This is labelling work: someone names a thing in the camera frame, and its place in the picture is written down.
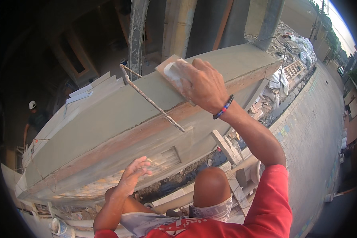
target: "worker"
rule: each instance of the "worker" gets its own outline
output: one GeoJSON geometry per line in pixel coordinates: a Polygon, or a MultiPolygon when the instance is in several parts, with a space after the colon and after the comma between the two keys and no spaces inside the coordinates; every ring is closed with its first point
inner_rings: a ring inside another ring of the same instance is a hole
{"type": "Polygon", "coordinates": [[[225,222],[232,207],[231,191],[225,173],[218,167],[206,168],[196,176],[189,216],[157,214],[137,202],[130,195],[138,178],[152,174],[143,156],[125,168],[117,187],[105,193],[105,205],[94,220],[95,237],[117,238],[114,230],[119,223],[134,236],[148,238],[289,237],[292,212],[286,156],[280,143],[233,100],[222,75],[209,62],[195,59],[189,64],[178,60],[177,65],[185,75],[180,79],[185,96],[213,114],[214,119],[230,124],[266,167],[244,224],[225,222]]]}
{"type": "Polygon", "coordinates": [[[49,121],[49,119],[52,118],[52,115],[49,114],[46,110],[38,110],[37,104],[34,100],[29,102],[29,110],[30,116],[24,130],[24,149],[29,127],[32,126],[38,133],[49,121]]]}

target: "construction helmet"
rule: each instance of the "construction helmet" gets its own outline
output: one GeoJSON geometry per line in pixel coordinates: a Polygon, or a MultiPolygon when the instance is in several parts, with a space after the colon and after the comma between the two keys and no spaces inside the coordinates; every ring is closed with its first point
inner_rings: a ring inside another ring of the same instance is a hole
{"type": "Polygon", "coordinates": [[[36,105],[36,102],[34,100],[30,101],[29,102],[29,109],[33,109],[35,108],[37,105],[36,105]]]}

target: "red shirt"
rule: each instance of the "red shirt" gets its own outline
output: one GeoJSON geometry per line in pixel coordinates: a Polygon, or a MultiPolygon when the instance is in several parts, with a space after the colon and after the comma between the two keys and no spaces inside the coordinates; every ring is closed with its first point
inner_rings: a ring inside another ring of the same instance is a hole
{"type": "MultiPolygon", "coordinates": [[[[267,167],[243,225],[212,219],[181,219],[151,230],[145,238],[289,237],[292,212],[288,204],[288,172],[283,165],[267,167]]],[[[95,238],[118,238],[98,230],[95,238]]]]}

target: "paving stone road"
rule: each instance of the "paving stone road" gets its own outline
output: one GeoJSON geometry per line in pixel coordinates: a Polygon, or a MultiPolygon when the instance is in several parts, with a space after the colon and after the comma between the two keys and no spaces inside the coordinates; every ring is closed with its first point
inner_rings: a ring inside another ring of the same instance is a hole
{"type": "Polygon", "coordinates": [[[287,158],[294,216],[291,238],[300,237],[316,218],[338,166],[344,104],[336,80],[341,78],[334,80],[319,61],[316,67],[309,82],[270,127],[287,158]]]}

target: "beaded bracelet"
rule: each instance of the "beaded bracelet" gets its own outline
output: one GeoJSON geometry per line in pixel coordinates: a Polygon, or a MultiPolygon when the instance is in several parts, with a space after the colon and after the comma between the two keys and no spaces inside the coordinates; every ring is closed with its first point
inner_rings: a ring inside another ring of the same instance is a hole
{"type": "Polygon", "coordinates": [[[229,106],[230,106],[231,102],[233,101],[233,99],[234,99],[234,95],[232,94],[232,95],[230,95],[229,100],[227,101],[225,106],[222,108],[222,110],[219,113],[213,115],[213,119],[214,120],[219,118],[226,111],[226,109],[229,108],[229,106]]]}

